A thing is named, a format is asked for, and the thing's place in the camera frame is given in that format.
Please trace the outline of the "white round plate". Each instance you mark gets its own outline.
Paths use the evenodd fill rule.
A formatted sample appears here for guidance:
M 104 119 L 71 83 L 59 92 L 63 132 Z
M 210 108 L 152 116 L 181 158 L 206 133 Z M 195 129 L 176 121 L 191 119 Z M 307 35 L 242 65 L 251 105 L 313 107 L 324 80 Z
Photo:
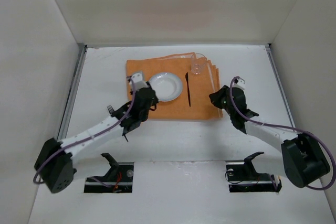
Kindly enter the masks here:
M 170 102 L 177 99 L 183 90 L 180 78 L 171 72 L 160 72 L 153 75 L 149 84 L 160 102 Z

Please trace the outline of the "orange cloth placemat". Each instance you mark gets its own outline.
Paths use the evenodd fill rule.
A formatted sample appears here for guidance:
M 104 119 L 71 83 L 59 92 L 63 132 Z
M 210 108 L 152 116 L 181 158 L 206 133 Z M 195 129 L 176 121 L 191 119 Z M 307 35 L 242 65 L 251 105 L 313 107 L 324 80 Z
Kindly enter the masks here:
M 143 71 L 148 81 L 153 75 L 160 72 L 171 72 L 183 82 L 180 96 L 170 102 L 159 102 L 155 111 L 149 112 L 149 119 L 156 120 L 212 120 L 219 119 L 223 113 L 211 104 L 209 95 L 220 88 L 219 71 L 210 60 L 201 74 L 191 72 L 191 57 L 194 52 L 174 54 L 165 57 L 128 60 L 126 73 L 128 76 L 136 71 Z M 185 74 L 188 72 L 191 107 L 188 105 L 187 85 Z

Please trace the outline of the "black plastic fork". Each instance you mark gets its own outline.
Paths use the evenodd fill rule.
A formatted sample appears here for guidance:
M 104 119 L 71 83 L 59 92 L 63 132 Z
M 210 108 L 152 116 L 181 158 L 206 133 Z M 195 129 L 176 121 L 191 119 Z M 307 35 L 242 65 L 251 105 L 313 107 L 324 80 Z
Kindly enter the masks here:
M 114 109 L 113 109 L 113 107 L 111 105 L 107 106 L 107 110 L 108 110 L 108 112 L 109 112 L 110 115 L 114 112 Z M 123 137 L 126 139 L 127 142 L 129 142 L 126 135 L 124 135 Z

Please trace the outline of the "black plastic knife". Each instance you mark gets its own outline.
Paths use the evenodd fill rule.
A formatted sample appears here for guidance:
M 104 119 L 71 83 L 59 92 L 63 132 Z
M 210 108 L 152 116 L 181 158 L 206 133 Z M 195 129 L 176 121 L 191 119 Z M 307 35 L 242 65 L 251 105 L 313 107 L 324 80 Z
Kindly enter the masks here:
M 190 96 L 190 85 L 189 85 L 188 72 L 185 74 L 185 80 L 186 80 L 186 85 L 187 85 L 188 105 L 189 107 L 191 107 L 191 96 Z

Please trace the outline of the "clear plastic cup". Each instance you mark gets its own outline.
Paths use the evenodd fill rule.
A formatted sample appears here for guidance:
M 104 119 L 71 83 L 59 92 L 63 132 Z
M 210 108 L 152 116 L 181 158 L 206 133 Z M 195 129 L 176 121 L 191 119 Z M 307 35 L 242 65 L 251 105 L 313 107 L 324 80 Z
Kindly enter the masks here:
M 196 53 L 191 57 L 191 72 L 193 74 L 201 74 L 206 63 L 207 58 L 203 54 Z

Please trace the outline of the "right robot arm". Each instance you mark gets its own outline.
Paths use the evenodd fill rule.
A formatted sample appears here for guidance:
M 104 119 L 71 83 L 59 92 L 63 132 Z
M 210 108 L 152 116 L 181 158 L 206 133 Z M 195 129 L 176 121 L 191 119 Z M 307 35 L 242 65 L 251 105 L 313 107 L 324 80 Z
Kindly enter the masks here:
M 335 173 L 335 159 L 318 137 L 298 128 L 267 123 L 248 109 L 242 88 L 223 86 L 209 98 L 213 106 L 226 111 L 237 130 L 281 153 L 285 176 L 296 187 L 310 188 L 313 181 Z

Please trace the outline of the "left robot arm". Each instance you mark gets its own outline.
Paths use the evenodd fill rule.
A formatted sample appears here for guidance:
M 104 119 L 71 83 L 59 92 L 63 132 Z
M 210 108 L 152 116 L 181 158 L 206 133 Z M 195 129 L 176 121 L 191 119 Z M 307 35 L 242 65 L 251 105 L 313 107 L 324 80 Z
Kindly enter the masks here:
M 125 136 L 146 121 L 156 109 L 158 98 L 151 87 L 132 92 L 132 100 L 113 111 L 99 124 L 73 137 L 48 139 L 34 165 L 34 184 L 45 184 L 53 194 L 70 185 L 79 174 L 77 162 L 109 140 Z

